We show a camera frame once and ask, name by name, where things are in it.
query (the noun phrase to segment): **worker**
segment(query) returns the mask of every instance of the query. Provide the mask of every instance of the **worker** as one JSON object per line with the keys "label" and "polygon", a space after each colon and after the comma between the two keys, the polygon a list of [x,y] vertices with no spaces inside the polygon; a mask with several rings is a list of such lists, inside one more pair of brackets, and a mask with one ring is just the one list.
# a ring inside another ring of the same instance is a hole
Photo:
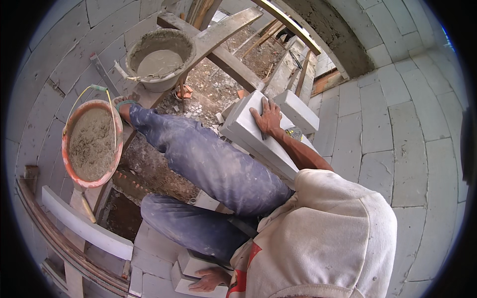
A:
{"label": "worker", "polygon": [[[298,24],[298,22],[294,19],[294,18],[291,18],[295,23],[297,23],[298,27],[300,28],[303,28],[300,24]],[[282,30],[280,30],[280,32],[277,33],[277,36],[276,36],[276,39],[279,40],[283,35],[285,35],[285,41],[283,43],[287,43],[290,38],[292,38],[293,36],[295,36],[295,33],[291,32],[290,29],[288,29],[287,27],[283,28]]]}
{"label": "worker", "polygon": [[300,169],[296,191],[201,122],[158,114],[124,97],[114,102],[121,117],[165,154],[171,170],[234,211],[223,214],[169,195],[142,200],[143,219],[160,234],[232,266],[231,275],[220,267],[198,271],[202,278],[190,291],[225,284],[230,298],[385,297],[396,249],[391,207],[286,134],[273,100],[262,98],[262,115],[250,112]]}

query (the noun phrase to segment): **mortar bucket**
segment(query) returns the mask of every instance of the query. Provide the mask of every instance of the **mortar bucket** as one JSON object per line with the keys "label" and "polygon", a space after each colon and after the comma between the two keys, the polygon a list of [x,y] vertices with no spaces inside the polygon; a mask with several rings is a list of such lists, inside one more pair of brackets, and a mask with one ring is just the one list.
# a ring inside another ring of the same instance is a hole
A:
{"label": "mortar bucket", "polygon": [[76,111],[71,115],[71,117],[68,119],[68,122],[66,123],[65,127],[65,133],[63,134],[62,138],[62,156],[63,156],[63,163],[66,168],[66,172],[70,177],[73,179],[74,182],[77,184],[87,187],[87,188],[95,188],[99,187],[109,181],[111,177],[113,176],[114,172],[116,171],[116,168],[118,167],[119,160],[121,159],[121,153],[123,152],[123,122],[121,121],[121,117],[119,116],[119,113],[117,110],[113,107],[113,114],[114,114],[114,124],[116,126],[116,148],[114,151],[114,156],[113,156],[113,161],[110,163],[108,169],[106,172],[101,176],[99,179],[95,181],[87,181],[85,179],[82,179],[79,177],[77,173],[73,170],[73,167],[71,165],[70,161],[70,140],[71,140],[71,135],[73,133],[73,129],[78,122],[78,120],[83,116],[87,111],[91,109],[103,109],[108,112],[108,114],[111,116],[111,107],[109,105],[109,102],[104,101],[104,100],[91,100],[88,102],[83,103],[80,105]]}
{"label": "mortar bucket", "polygon": [[[147,77],[137,74],[139,64],[143,59],[159,50],[171,50],[182,58],[182,65],[167,73],[152,73]],[[196,56],[196,45],[182,31],[176,29],[158,29],[142,36],[126,56],[126,69],[131,77],[136,77],[144,87],[152,92],[164,92],[171,89]]]}

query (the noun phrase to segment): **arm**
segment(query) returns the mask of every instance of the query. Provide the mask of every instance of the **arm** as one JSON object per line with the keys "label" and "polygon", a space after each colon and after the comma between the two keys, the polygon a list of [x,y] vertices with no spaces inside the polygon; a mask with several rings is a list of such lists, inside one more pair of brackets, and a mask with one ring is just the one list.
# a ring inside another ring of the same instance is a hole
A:
{"label": "arm", "polygon": [[232,279],[230,274],[219,267],[199,270],[196,273],[202,278],[200,281],[189,286],[189,291],[191,292],[212,292],[216,286],[222,283],[229,287],[230,280]]}
{"label": "arm", "polygon": [[302,169],[319,169],[330,170],[333,168],[326,160],[323,159],[313,149],[304,143],[290,137],[283,129],[280,128],[280,107],[273,102],[262,97],[263,114],[259,115],[256,109],[250,108],[257,125],[264,133],[272,136],[290,156],[299,170]]}

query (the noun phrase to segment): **blue pants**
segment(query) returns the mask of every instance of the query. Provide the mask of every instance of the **blue pants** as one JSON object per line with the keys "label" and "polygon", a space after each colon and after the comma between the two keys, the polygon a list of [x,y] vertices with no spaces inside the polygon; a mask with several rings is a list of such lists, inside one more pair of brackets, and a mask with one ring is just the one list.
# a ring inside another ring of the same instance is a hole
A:
{"label": "blue pants", "polygon": [[[159,115],[138,104],[129,109],[134,128],[165,154],[169,168],[256,228],[257,217],[273,211],[291,190],[249,155],[222,141],[193,119]],[[149,194],[141,203],[143,219],[179,245],[229,261],[249,237],[231,224],[231,215],[185,204],[171,196]]]}

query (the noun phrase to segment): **gray bucket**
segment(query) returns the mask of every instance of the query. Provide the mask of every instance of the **gray bucket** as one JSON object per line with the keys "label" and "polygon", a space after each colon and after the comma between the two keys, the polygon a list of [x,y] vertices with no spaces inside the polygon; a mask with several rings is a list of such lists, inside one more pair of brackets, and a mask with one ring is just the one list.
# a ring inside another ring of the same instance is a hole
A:
{"label": "gray bucket", "polygon": [[[175,70],[159,75],[157,73],[141,77],[137,69],[142,60],[152,52],[171,50],[179,54],[184,63]],[[176,29],[158,29],[142,36],[126,56],[126,69],[130,77],[142,82],[144,87],[152,92],[164,92],[172,88],[178,80],[178,75],[187,69],[196,56],[196,45],[182,31]]]}

